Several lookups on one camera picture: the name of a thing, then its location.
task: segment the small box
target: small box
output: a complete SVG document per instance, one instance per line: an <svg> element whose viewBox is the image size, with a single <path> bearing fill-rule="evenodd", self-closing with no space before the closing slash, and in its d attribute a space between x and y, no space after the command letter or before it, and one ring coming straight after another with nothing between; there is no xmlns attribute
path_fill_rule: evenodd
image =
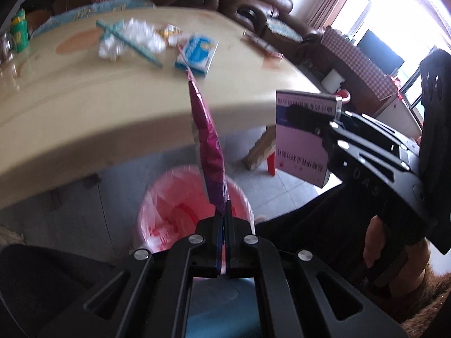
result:
<svg viewBox="0 0 451 338"><path fill-rule="evenodd" d="M191 71L206 75L217 46L218 42L215 40L202 35L193 35L182 50ZM186 68L181 54L177 57L175 66Z"/></svg>
<svg viewBox="0 0 451 338"><path fill-rule="evenodd" d="M322 188L329 181L330 174L329 157L322 146L322 138L290 125L286 109L293 104L301 105L330 115L333 121L340 118L341 97L279 90L276 100L276 168Z"/></svg>

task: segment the trash can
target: trash can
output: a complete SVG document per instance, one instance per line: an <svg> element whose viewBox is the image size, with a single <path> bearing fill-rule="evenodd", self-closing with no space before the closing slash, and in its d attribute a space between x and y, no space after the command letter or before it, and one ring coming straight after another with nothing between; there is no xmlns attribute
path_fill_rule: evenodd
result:
<svg viewBox="0 0 451 338"><path fill-rule="evenodd" d="M254 229L252 208L240 187L226 176L232 214L248 220ZM204 185L195 165L173 168L152 184L139 210L134 247L152 253L171 248L176 241L196 230L199 220L213 216L215 207L208 202Z"/></svg>

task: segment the television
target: television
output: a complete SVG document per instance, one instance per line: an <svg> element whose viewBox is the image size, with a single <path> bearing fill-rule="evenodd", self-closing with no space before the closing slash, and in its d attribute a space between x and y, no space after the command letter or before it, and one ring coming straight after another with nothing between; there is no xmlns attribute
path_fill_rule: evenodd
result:
<svg viewBox="0 0 451 338"><path fill-rule="evenodd" d="M387 46L372 31L367 30L357 44L357 48L367 56L384 74L389 75L400 68L404 60Z"/></svg>

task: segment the teal pen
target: teal pen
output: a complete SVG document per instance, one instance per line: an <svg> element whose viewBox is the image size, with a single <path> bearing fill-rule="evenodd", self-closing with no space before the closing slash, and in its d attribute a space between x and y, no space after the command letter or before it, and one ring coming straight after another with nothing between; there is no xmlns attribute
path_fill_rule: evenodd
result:
<svg viewBox="0 0 451 338"><path fill-rule="evenodd" d="M133 50L136 51L136 53L139 54L141 57L154 63L158 67L163 67L162 63L159 60L157 60L148 49L140 47L136 43L125 38L121 33L119 33L119 31L117 31L117 29L107 25L103 20L97 20L96 26L102 28L105 33L114 35L114 37L119 39L122 43L129 46L130 48L133 48Z"/></svg>

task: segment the green bottle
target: green bottle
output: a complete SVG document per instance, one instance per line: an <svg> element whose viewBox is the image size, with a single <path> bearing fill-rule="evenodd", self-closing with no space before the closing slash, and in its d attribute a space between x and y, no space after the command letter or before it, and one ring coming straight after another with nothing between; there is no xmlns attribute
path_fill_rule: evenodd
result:
<svg viewBox="0 0 451 338"><path fill-rule="evenodd" d="M16 42L17 52L24 50L28 46L28 28L24 9L20 9L11 21L10 32Z"/></svg>

